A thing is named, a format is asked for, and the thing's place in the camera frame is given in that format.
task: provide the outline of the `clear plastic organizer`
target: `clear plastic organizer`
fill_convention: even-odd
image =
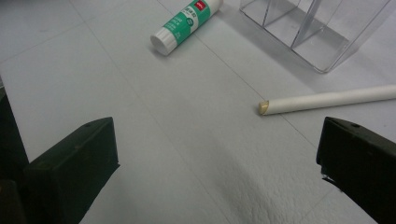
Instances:
[[[353,54],[396,0],[241,0],[240,10],[319,72]]]

